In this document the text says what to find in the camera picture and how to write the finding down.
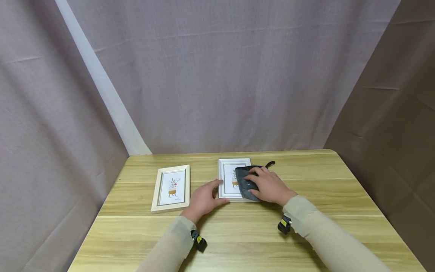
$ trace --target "left hand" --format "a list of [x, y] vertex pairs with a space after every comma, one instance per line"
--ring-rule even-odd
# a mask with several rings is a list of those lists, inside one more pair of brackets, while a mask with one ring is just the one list
[[215, 179], [196, 189], [191, 197], [190, 204], [180, 214], [191, 220], [195, 225], [203, 215], [214, 210], [214, 208], [230, 202], [228, 198], [214, 198], [213, 190], [223, 180]]

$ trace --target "beige sleeve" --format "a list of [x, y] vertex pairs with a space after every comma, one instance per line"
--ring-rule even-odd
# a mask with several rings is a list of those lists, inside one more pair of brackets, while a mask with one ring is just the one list
[[196, 226], [192, 221], [184, 216], [178, 216], [139, 265], [137, 272], [178, 271], [192, 249], [193, 229], [196, 229]]
[[331, 271], [390, 271], [368, 248], [318, 211], [306, 198], [293, 197], [283, 212], [291, 219], [293, 229], [310, 242]]

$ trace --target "black drawstring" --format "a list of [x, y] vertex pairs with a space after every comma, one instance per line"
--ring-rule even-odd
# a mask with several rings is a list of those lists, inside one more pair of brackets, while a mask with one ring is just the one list
[[271, 167], [272, 165], [274, 165], [275, 164], [275, 162], [274, 161], [270, 161], [270, 162], [268, 162], [268, 164], [266, 164], [266, 168], [269, 168], [269, 167]]

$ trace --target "brown curtain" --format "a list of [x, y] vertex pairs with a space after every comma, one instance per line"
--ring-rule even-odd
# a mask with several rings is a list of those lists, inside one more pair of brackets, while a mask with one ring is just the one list
[[69, 0], [154, 154], [323, 148], [399, 0]]
[[62, 271], [127, 152], [55, 2], [0, 14], [0, 271]]
[[325, 147], [435, 271], [435, 1], [403, 0]]

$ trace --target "wooden picture frame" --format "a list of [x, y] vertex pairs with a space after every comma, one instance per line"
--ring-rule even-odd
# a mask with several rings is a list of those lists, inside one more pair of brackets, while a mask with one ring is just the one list
[[190, 203], [190, 165], [160, 168], [157, 171], [151, 212], [182, 210]]
[[238, 190], [234, 169], [251, 165], [249, 158], [218, 159], [218, 176], [224, 180], [218, 188], [218, 198], [228, 198], [231, 202], [254, 202], [243, 198]]

